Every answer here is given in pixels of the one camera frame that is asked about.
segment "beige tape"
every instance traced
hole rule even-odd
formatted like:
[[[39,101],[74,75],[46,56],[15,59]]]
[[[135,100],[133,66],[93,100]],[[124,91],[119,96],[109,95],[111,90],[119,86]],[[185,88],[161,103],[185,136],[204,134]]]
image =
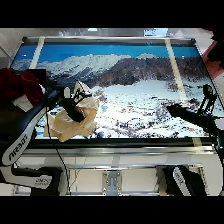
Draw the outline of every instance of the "beige tape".
[[[37,62],[38,62],[38,59],[40,57],[40,52],[42,50],[42,47],[44,46],[44,39],[45,37],[40,37],[39,38],[39,42],[38,42],[38,45],[37,45],[37,48],[34,52],[34,56],[33,56],[33,60],[30,64],[30,69],[35,69],[36,66],[37,66]]]
[[[174,77],[175,77],[175,81],[176,81],[176,84],[177,84],[178,92],[180,94],[180,100],[184,104],[185,101],[187,100],[187,95],[186,95],[184,85],[183,85],[183,82],[182,82],[182,78],[181,78],[181,75],[180,75],[180,72],[179,72],[179,69],[178,69],[178,66],[177,66],[175,55],[174,55],[174,52],[173,52],[173,49],[172,49],[172,46],[171,46],[171,43],[170,43],[170,39],[165,39],[165,43],[166,43],[166,48],[167,48],[167,51],[168,51],[168,54],[169,54],[170,63],[171,63],[172,69],[173,69],[173,74],[174,74]],[[193,140],[193,143],[194,143],[195,147],[202,146],[200,138],[192,138],[192,140]]]

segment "robotic arm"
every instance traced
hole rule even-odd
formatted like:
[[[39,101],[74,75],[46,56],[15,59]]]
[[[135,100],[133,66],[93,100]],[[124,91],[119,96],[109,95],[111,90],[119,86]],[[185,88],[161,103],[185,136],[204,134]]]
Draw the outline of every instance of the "robotic arm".
[[[63,106],[76,122],[84,116],[76,109],[76,105],[84,98],[91,97],[90,92],[78,91],[74,99],[65,97],[69,88],[50,87],[43,99],[26,112],[13,127],[4,133],[5,142],[0,148],[0,182],[31,187],[31,195],[59,195],[58,186],[62,170],[54,167],[42,167],[39,170],[14,168],[13,164],[20,158],[31,140],[34,127],[40,118],[57,104]]]
[[[171,116],[180,117],[185,121],[202,127],[205,132],[209,133],[210,137],[216,138],[215,150],[219,156],[222,168],[224,167],[224,118],[216,117],[212,115],[214,103],[217,98],[217,94],[213,94],[212,87],[209,85],[203,86],[204,99],[197,112],[190,110],[189,108],[182,107],[180,104],[174,104],[167,106],[167,109]],[[198,190],[198,183],[201,184],[201,180],[195,177],[195,182],[192,181],[192,175],[189,175],[190,171],[186,171],[182,166],[176,166],[173,170],[173,178],[181,190],[183,195],[204,195],[204,190]],[[220,195],[224,196],[224,179],[223,186]]]

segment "dark red fabric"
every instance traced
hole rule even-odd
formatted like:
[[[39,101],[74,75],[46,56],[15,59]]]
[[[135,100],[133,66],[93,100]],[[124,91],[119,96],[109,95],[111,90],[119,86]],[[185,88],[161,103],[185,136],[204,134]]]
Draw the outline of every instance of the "dark red fabric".
[[[28,71],[16,75],[11,69],[0,69],[0,104],[9,103],[23,94],[35,106],[43,97],[39,79]]]

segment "blue sky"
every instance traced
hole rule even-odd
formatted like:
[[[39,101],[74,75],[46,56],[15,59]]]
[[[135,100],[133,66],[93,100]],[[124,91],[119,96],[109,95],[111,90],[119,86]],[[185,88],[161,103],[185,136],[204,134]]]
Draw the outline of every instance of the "blue sky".
[[[16,60],[32,59],[36,46],[22,46]],[[175,57],[199,57],[194,47],[173,47]],[[44,45],[38,62],[58,62],[71,56],[93,55],[130,55],[137,57],[140,54],[153,54],[156,57],[167,58],[165,46],[123,46],[123,45]]]

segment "crumpled bag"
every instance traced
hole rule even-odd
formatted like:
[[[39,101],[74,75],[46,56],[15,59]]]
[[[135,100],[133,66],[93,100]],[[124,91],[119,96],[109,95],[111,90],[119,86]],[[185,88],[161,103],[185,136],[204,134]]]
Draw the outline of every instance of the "crumpled bag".
[[[82,89],[84,91],[90,91],[90,88],[87,85],[79,81],[75,84],[74,93],[76,93],[78,88],[80,91],[82,91]],[[51,137],[57,137],[60,142],[67,141],[76,135],[88,137],[96,127],[96,122],[94,122],[94,119],[96,117],[98,107],[99,101],[93,97],[85,98],[79,102],[77,104],[77,108],[85,117],[85,119],[80,123],[73,121],[67,115],[65,109],[58,112],[55,117],[48,113],[49,132]],[[44,127],[44,136],[49,136],[47,124]]]

